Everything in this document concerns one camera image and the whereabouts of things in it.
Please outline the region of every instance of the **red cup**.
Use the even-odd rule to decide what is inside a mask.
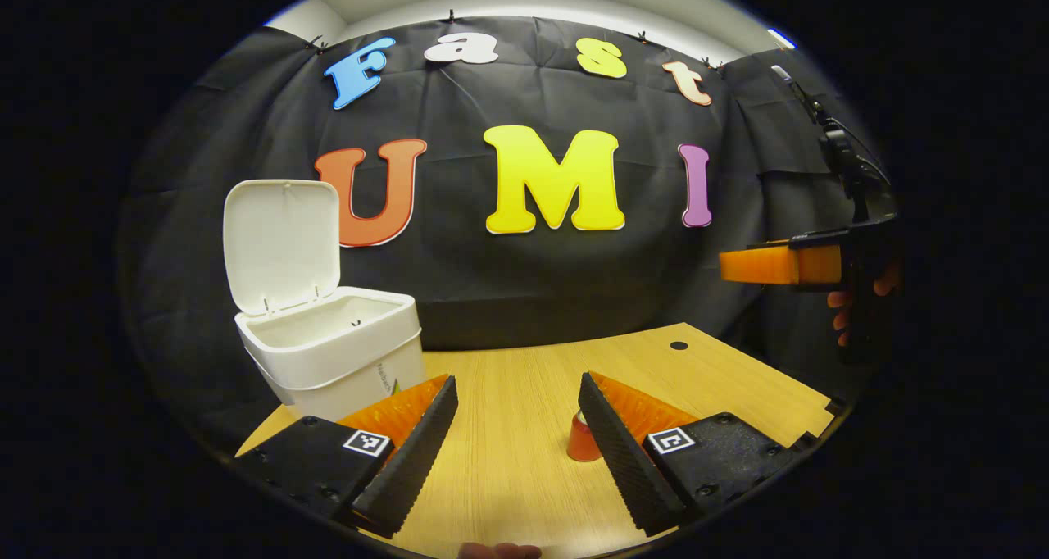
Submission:
[[[586,425],[582,410],[572,417],[572,431],[569,432],[569,455],[575,460],[590,461],[601,458],[601,450]]]

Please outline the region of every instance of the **blue letter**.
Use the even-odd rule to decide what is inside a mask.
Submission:
[[[361,48],[336,65],[328,67],[324,74],[334,78],[335,89],[339,93],[333,106],[335,110],[344,108],[346,104],[360,99],[364,92],[379,85],[380,78],[377,74],[376,77],[366,77],[364,70],[371,69],[373,72],[378,72],[379,69],[383,69],[386,66],[386,55],[383,55],[379,48],[393,47],[394,44],[397,44],[395,40],[384,36],[383,39],[374,41],[369,46]],[[361,60],[363,55],[367,55],[367,58]]]

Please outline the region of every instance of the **light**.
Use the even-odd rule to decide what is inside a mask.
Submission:
[[[774,29],[772,28],[769,28],[769,34],[771,34],[772,39],[776,40],[776,43],[779,44],[779,47],[794,48],[794,43],[791,43],[791,41],[787,40],[786,37],[784,37],[782,34],[774,31]]]

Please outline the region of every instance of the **black fabric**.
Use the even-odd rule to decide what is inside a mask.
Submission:
[[[423,51],[451,31],[495,36],[499,58],[428,65]],[[382,84],[333,110],[325,69],[380,36],[397,40],[384,50]],[[575,48],[581,37],[621,48],[626,77],[583,72]],[[322,55],[298,37],[260,28],[190,89],[129,181],[119,237],[129,335],[158,395],[218,447],[235,450],[278,402],[233,324],[222,257],[227,193],[248,178],[317,180],[318,156],[363,148],[354,209],[373,216],[386,192],[376,149],[419,137],[428,149],[416,162],[411,222],[385,245],[341,250],[340,283],[415,297],[426,349],[561,343],[686,321],[806,375],[807,361],[834,354],[826,304],[817,295],[724,283],[718,264],[722,252],[840,225],[851,212],[823,170],[813,126],[768,65],[778,62],[833,114],[852,113],[816,69],[794,58],[750,56],[725,66],[723,77],[621,33],[533,18],[412,24]],[[711,107],[681,95],[661,67],[670,60],[703,74]],[[857,120],[849,124],[858,130]],[[489,234],[496,160],[483,134],[505,125],[533,127],[558,159],[582,129],[614,134],[625,228],[577,231],[565,220],[550,230],[540,217],[530,234]],[[710,155],[709,227],[681,220],[682,144]],[[538,214],[532,197],[527,203]],[[577,205],[578,196],[570,214]],[[757,335],[749,330],[759,326]]]

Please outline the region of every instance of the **yellow letter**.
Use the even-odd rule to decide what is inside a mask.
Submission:
[[[561,164],[529,126],[494,126],[485,132],[494,145],[498,190],[493,215],[486,227],[493,234],[527,234],[535,215],[524,209],[524,187],[552,230],[561,227],[579,189],[579,209],[572,214],[577,230],[619,230],[626,216],[616,203],[612,153],[619,141],[600,130],[580,130]]]
[[[626,63],[617,59],[622,58],[623,51],[619,50],[615,44],[606,43],[603,40],[580,39],[576,41],[576,48],[582,52],[576,59],[590,73],[605,74],[606,77],[624,77],[626,74]]]

